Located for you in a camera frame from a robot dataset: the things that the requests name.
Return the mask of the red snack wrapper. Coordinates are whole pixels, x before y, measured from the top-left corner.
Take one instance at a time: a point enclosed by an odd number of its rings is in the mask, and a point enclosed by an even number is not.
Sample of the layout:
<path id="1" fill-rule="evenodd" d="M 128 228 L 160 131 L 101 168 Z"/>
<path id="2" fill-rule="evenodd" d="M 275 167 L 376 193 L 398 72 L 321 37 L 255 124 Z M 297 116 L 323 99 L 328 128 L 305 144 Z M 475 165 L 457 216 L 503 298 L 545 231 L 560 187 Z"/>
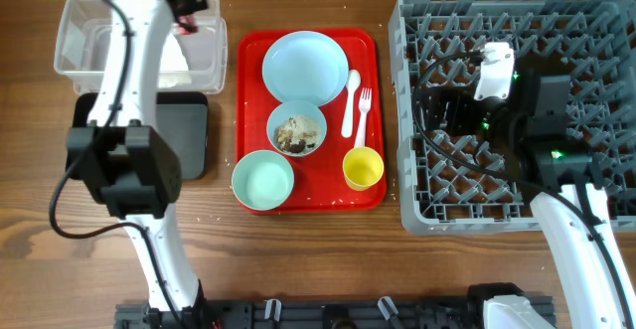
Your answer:
<path id="1" fill-rule="evenodd" d="M 199 28 L 193 15 L 180 16 L 177 20 L 178 32 L 181 35 L 191 35 L 198 32 Z"/>

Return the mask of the yellow plastic cup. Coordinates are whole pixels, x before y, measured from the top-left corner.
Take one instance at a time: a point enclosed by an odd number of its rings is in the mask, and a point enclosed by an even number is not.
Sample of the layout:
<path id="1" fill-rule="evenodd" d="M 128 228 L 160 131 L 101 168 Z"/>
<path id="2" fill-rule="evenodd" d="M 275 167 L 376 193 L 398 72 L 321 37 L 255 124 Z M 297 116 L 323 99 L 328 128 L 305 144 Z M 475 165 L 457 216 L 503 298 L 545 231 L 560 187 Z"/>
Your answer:
<path id="1" fill-rule="evenodd" d="M 373 148 L 361 146 L 347 152 L 342 163 L 346 184 L 355 191 L 365 191 L 383 177 L 382 156 Z"/>

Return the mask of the food scraps and rice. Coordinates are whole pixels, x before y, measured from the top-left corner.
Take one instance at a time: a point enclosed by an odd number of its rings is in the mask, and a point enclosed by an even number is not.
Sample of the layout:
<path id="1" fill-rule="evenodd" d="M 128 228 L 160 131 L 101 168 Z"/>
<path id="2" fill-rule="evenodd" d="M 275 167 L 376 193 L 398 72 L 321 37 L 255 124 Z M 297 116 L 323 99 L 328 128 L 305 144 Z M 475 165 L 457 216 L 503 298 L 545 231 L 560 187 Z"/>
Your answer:
<path id="1" fill-rule="evenodd" d="M 307 115 L 293 115 L 274 133 L 274 144 L 284 153 L 304 155 L 313 151 L 322 137 L 319 124 Z"/>

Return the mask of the light blue bowl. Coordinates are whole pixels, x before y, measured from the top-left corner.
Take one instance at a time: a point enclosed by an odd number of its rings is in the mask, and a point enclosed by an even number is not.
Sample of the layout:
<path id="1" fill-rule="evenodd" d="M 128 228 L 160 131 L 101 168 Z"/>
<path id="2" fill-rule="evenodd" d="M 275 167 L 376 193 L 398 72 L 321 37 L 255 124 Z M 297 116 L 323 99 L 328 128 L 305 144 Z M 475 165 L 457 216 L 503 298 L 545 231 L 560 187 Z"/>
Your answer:
<path id="1" fill-rule="evenodd" d="M 274 144 L 275 130 L 281 123 L 287 120 L 290 116 L 300 115 L 300 114 L 307 115 L 313 118 L 319 124 L 322 131 L 321 140 L 319 141 L 318 146 L 308 154 L 291 155 L 291 154 L 284 153 L 281 150 L 279 150 Z M 316 105 L 309 103 L 307 101 L 301 101 L 301 100 L 287 101 L 279 105 L 269 116 L 269 119 L 266 124 L 266 133 L 267 133 L 267 138 L 269 139 L 272 146 L 279 152 L 283 153 L 284 155 L 288 155 L 292 157 L 303 157 L 315 152 L 322 145 L 327 135 L 327 121 L 322 111 Z"/>

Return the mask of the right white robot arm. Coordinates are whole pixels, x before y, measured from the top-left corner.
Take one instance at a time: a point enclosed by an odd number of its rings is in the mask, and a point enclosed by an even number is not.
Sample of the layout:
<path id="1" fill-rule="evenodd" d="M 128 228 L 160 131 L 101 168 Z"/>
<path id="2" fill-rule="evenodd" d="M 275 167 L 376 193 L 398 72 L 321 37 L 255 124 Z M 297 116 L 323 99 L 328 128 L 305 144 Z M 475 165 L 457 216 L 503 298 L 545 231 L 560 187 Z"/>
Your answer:
<path id="1" fill-rule="evenodd" d="M 632 328 L 635 293 L 609 224 L 602 172 L 591 147 L 566 133 L 569 77 L 512 73 L 494 95 L 422 85 L 412 104 L 422 132 L 480 134 L 505 155 L 548 240 L 573 325 Z"/>

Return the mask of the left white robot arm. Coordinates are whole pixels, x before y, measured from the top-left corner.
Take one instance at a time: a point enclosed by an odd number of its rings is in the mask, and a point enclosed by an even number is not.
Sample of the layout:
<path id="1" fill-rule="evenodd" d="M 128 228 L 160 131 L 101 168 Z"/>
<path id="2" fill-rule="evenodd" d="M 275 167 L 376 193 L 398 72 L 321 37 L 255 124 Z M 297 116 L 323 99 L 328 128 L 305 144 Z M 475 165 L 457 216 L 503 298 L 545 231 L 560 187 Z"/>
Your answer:
<path id="1" fill-rule="evenodd" d="M 72 127 L 70 163 L 49 205 L 52 229 L 68 180 L 82 180 L 128 232 L 142 264 L 149 306 L 176 320 L 193 317 L 204 298 L 179 234 L 176 202 L 182 186 L 179 159 L 157 130 L 160 62 L 173 27 L 198 28 L 194 13 L 206 0 L 99 0 L 112 13 L 106 65 L 97 99 L 84 126 Z"/>

